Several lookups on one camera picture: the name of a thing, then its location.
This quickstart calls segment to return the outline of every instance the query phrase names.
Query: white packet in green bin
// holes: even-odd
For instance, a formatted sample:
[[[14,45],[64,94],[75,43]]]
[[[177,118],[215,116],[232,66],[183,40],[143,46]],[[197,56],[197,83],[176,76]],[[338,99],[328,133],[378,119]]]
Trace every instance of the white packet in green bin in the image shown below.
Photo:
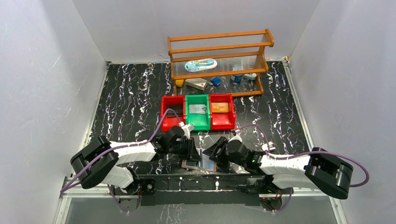
[[[206,104],[190,104],[188,111],[189,113],[206,114]]]

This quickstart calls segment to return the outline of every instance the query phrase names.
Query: white wall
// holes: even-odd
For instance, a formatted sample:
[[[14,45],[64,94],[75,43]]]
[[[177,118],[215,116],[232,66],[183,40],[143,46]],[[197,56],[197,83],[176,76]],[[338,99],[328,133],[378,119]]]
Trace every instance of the white wall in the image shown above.
[[[0,223],[52,223],[106,63],[71,0],[1,1],[0,61]]]
[[[342,201],[349,224],[396,219],[395,12],[392,0],[322,0],[290,59],[315,145],[370,171]]]
[[[106,61],[166,61],[166,37],[262,30],[290,56],[319,0],[73,0]]]

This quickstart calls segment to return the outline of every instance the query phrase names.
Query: green bin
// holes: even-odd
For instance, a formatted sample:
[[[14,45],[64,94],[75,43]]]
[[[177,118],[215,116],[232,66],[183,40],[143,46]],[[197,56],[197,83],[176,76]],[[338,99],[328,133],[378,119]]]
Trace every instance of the green bin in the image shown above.
[[[208,95],[187,95],[185,96],[186,101],[186,123],[193,124],[195,131],[210,130],[210,105]],[[205,104],[207,112],[206,114],[190,114],[189,105],[191,104]]]

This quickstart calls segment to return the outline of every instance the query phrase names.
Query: black marble tabletop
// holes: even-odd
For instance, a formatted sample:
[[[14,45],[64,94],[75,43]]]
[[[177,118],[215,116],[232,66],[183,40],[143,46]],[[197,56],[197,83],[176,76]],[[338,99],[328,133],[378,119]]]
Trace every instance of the black marble tabletop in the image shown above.
[[[308,151],[296,104],[282,62],[268,62],[269,72],[261,74],[262,96],[233,99],[236,126],[255,123],[275,145],[275,154],[297,154]],[[234,88],[222,78],[221,88],[207,87],[205,94],[223,93]],[[244,81],[245,88],[256,88]],[[203,94],[202,91],[184,91]],[[99,100],[90,137],[106,136],[110,141],[132,142],[148,139],[160,119],[161,97],[173,95],[170,64],[111,64]],[[197,148],[208,148],[220,136],[231,138],[230,131],[199,131],[192,134]],[[242,131],[243,143],[252,150],[261,150],[265,140],[254,127]],[[186,170],[176,155],[154,162],[128,164],[137,174],[209,174],[207,171]],[[218,167],[217,173],[245,173],[235,164]]]

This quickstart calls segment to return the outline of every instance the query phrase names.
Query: wooden rack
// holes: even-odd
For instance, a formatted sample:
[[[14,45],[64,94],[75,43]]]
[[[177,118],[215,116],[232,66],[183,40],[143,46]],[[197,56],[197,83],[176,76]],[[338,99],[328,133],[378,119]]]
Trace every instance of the wooden rack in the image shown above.
[[[239,36],[260,35],[261,42],[254,43],[240,43],[231,45],[220,45],[210,47],[196,47],[196,48],[181,48],[172,49],[172,42],[195,41],[212,38],[229,38]],[[260,73],[268,72],[268,65],[264,57],[264,48],[274,46],[274,38],[269,29],[261,31],[248,31],[238,33],[224,33],[224,34],[211,34],[211,35],[196,35],[196,36],[182,36],[182,37],[168,37],[168,54],[170,56],[170,73],[172,80],[188,79],[188,78],[205,78],[214,76],[229,76],[240,75],[245,73],[257,73],[256,84],[258,90],[255,91],[241,91],[232,92],[233,97],[261,95],[264,89],[261,84]],[[175,58],[176,54],[196,53],[203,51],[214,50],[233,50],[244,48],[258,48],[257,51],[231,53],[231,54],[218,54],[218,55],[204,55],[204,56],[190,56]],[[216,68],[189,72],[185,70],[184,65],[187,61],[213,58],[218,62]],[[177,95],[177,87],[173,84],[174,94]]]

